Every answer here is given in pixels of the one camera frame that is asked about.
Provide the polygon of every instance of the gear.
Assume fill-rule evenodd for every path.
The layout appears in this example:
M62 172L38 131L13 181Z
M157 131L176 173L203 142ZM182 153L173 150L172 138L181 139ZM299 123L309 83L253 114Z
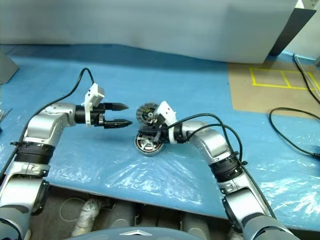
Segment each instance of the gear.
M164 147L163 143L154 142L154 138L154 136L147 136L142 133L138 133L135 137L134 144L140 153L151 157L158 154Z
M137 121L142 125L150 125L158 106L158 104L148 102L139 107L135 114Z

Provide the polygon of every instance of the white panel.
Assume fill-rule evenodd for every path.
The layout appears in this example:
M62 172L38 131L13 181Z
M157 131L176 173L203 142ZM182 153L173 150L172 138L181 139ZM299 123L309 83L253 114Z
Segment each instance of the white panel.
M1 0L3 44L123 44L261 63L297 0Z
M295 5L295 8L296 9L304 9L305 8L304 3L302 2L302 0L298 0L298 2Z

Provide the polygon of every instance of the cardboard sheet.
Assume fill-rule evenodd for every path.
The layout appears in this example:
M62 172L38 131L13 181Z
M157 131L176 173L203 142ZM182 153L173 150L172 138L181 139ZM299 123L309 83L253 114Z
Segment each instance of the cardboard sheet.
M313 65L303 65L303 68L320 91L320 73ZM271 109L287 107L319 115L319 104L308 92L303 77L294 63L279 61L266 61L264 64L228 63L228 76L232 106L235 110L269 113ZM275 113L308 118L307 115L298 112Z

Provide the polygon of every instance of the silver robotic arm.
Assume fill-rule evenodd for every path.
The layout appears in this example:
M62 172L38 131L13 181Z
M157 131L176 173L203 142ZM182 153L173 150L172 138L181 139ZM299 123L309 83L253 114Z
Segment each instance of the silver robotic arm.
M93 83L83 105L57 102L32 117L22 141L13 143L17 151L0 185L0 240L23 240L31 215L39 214L46 203L49 183L43 179L64 128L76 124L122 128L132 122L107 121L106 110L121 111L122 103L101 103L103 88Z
M145 118L139 117L147 111ZM207 124L200 121L177 123L176 113L163 101L159 106L151 103L137 112L137 119L143 124L135 140L137 149L145 155L158 153L164 143L193 144L206 159L224 198L222 204L226 215L236 231L242 232L245 240L298 240L277 219L269 216L263 201L249 173L238 160L237 153L230 149L226 139Z

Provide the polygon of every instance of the plastic wrap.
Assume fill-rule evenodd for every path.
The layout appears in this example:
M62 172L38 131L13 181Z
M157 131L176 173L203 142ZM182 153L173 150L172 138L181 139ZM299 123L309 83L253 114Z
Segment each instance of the plastic wrap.
M105 102L130 106L125 111L108 111L106 117L134 123L120 129L66 128L50 162L47 180L51 184L225 218L222 195L196 148L166 145L154 157L136 150L137 108L166 100L178 119L211 112L232 126L242 139L247 168L278 218L290 227L320 230L320 162L285 143L266 114L233 110L225 63L114 45L17 46L10 57L20 70L1 90L3 107L13 109L1 123L0 166L14 149L9 143L18 140L28 118L67 93L80 70L88 67L105 89ZM82 103L89 86L85 76L66 102ZM319 123L313 119L275 115L274 123L303 148L314 150L319 145ZM231 143L238 148L233 137Z

